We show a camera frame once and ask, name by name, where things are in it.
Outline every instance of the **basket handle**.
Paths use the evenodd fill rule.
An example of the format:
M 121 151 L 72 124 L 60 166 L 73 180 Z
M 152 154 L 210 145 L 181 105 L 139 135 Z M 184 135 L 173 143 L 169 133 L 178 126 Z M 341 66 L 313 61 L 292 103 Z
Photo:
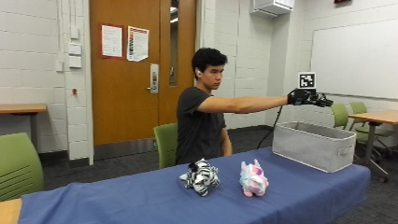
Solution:
M 353 151 L 353 146 L 350 146 L 350 147 L 346 147 L 346 148 L 340 148 L 338 149 L 338 155 L 340 156 L 344 156 L 344 155 L 346 155 L 349 152 L 352 152 Z

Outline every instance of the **gray fabric basket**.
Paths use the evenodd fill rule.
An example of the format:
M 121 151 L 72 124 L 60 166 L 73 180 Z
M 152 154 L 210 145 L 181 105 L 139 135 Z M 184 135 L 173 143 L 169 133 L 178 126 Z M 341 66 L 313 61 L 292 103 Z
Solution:
M 356 133 L 304 122 L 274 127 L 274 154 L 333 173 L 352 164 Z

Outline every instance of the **orange door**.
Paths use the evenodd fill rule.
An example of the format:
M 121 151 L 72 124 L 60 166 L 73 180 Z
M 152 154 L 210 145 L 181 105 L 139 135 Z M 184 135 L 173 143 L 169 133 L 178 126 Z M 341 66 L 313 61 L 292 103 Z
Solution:
M 180 6 L 186 7 L 186 20 L 180 18 L 180 24 L 190 27 L 185 30 L 189 35 L 185 34 L 184 37 L 180 34 L 178 37 L 178 85 L 171 87 L 171 1 L 89 1 L 95 145 L 151 138 L 156 126 L 176 122 L 180 92 L 193 85 L 189 60 L 194 53 L 196 42 L 196 1 L 181 1 Z M 140 62 L 125 59 L 127 34 L 124 34 L 124 59 L 101 57 L 103 23 L 120 25 L 125 31 L 127 26 L 149 30 L 147 59 Z M 159 93 L 151 93 L 148 89 L 151 64 L 160 65 Z

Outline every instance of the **light switch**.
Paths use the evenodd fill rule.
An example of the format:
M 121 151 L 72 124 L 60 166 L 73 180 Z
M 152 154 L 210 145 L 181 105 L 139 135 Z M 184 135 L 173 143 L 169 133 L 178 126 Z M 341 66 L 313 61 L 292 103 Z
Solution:
M 69 54 L 81 55 L 83 45 L 69 43 Z
M 71 26 L 71 39 L 79 39 L 79 28 L 76 26 Z
M 64 72 L 64 63 L 63 62 L 55 63 L 55 71 Z
M 69 56 L 69 67 L 81 68 L 83 67 L 83 57 Z

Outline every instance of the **black glove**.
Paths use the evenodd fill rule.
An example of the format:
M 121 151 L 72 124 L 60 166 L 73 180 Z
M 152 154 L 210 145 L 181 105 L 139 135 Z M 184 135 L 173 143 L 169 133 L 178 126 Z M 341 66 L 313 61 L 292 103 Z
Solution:
M 332 106 L 333 101 L 326 98 L 324 93 L 320 95 L 316 91 L 296 89 L 288 94 L 288 105 L 317 105 L 325 107 Z
M 312 92 L 294 89 L 288 94 L 288 105 L 308 105 L 310 102 Z

